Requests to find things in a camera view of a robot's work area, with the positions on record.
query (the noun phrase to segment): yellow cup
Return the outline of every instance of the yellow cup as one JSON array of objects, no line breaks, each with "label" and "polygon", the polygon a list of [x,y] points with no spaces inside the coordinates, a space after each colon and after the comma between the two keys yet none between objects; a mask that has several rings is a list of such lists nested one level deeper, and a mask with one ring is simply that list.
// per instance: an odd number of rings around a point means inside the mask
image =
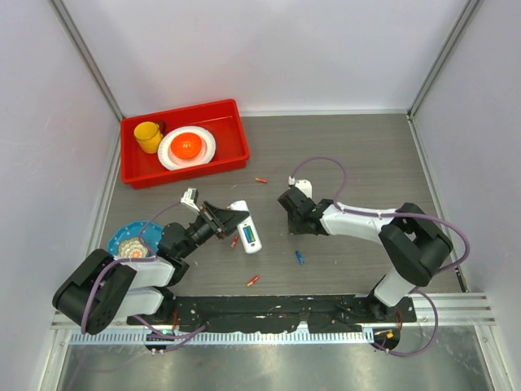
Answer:
[{"label": "yellow cup", "polygon": [[146,153],[157,153],[163,139],[164,122],[142,122],[134,128],[134,137]]}]

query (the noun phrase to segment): blue marker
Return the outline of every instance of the blue marker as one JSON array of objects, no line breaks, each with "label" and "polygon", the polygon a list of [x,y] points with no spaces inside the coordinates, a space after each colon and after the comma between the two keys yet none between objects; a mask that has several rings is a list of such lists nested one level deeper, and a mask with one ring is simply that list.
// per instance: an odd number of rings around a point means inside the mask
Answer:
[{"label": "blue marker", "polygon": [[296,259],[299,260],[299,263],[300,263],[301,265],[303,265],[303,264],[304,264],[304,258],[302,258],[302,256],[300,255],[300,252],[295,251],[295,255],[296,255]]}]

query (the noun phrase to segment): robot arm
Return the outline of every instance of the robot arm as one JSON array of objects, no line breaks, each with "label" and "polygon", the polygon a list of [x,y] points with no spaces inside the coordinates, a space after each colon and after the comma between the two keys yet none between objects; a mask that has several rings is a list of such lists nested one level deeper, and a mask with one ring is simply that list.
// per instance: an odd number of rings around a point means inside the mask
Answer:
[{"label": "robot arm", "polygon": [[[162,287],[181,280],[189,267],[184,258],[214,235],[219,239],[231,235],[249,216],[247,211],[220,209],[206,201],[199,209],[197,197],[193,188],[182,197],[181,203],[197,213],[197,218],[187,228],[176,222],[165,226],[155,259],[121,261],[104,275],[88,313],[86,332],[97,334],[114,318],[170,314],[162,305],[171,302],[164,299],[171,299],[173,294]],[[94,250],[58,289],[53,306],[81,325],[94,281],[115,260],[105,250]]]},{"label": "robot arm", "polygon": [[389,213],[421,213],[415,204],[403,204],[399,209],[374,210],[347,207],[365,212],[369,216],[344,213],[333,200],[311,199],[309,181],[296,181],[285,191],[278,202],[287,211],[289,231],[294,235],[350,235],[381,243],[391,262],[392,269],[371,291],[377,300],[372,310],[381,305],[395,306],[416,286],[427,286],[453,249],[450,239],[434,224],[419,218],[382,217]]}]

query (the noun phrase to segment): white wall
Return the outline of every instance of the white wall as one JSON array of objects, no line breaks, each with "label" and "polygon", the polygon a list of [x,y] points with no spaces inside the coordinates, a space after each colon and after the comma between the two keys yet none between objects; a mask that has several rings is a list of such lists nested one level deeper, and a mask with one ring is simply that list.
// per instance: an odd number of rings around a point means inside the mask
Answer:
[{"label": "white wall", "polygon": [[0,384],[34,390],[118,124],[47,2],[0,2]]},{"label": "white wall", "polygon": [[464,268],[485,291],[521,373],[521,2],[485,1],[417,120],[449,218],[468,233]]},{"label": "white wall", "polygon": [[65,0],[125,115],[408,109],[466,0]]}]

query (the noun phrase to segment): gray floor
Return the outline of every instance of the gray floor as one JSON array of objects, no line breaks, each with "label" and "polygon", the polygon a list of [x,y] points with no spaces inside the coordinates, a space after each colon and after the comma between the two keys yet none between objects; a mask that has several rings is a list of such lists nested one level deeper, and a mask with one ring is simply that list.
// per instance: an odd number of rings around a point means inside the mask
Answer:
[{"label": "gray floor", "polygon": [[[229,173],[136,191],[118,180],[103,233],[103,245],[121,226],[148,219],[180,198],[188,187],[199,189],[199,201],[226,206],[248,202],[263,249],[246,255],[231,238],[209,240],[186,261],[191,268],[173,288],[184,295],[269,295],[364,293],[391,267],[382,246],[346,236],[289,236],[287,216],[277,198],[287,177],[305,158],[333,156],[348,168],[345,204],[398,208],[404,202],[435,213],[422,166],[404,115],[275,116],[243,118],[252,152],[248,167]],[[269,184],[254,181],[263,177]],[[297,178],[313,184],[313,198],[332,198],[341,171],[330,162],[314,162]],[[158,218],[159,224],[186,225],[195,215],[183,207]],[[296,260],[295,250],[305,259]],[[259,275],[251,288],[246,282]],[[438,275],[427,292],[460,292],[454,273]]]},{"label": "gray floor", "polygon": [[[415,351],[430,335],[431,329],[408,327],[399,350]],[[71,346],[57,389],[492,391],[493,386],[474,328],[442,327],[437,342],[415,358],[387,356],[365,344],[188,345],[155,357],[142,346]]]}]

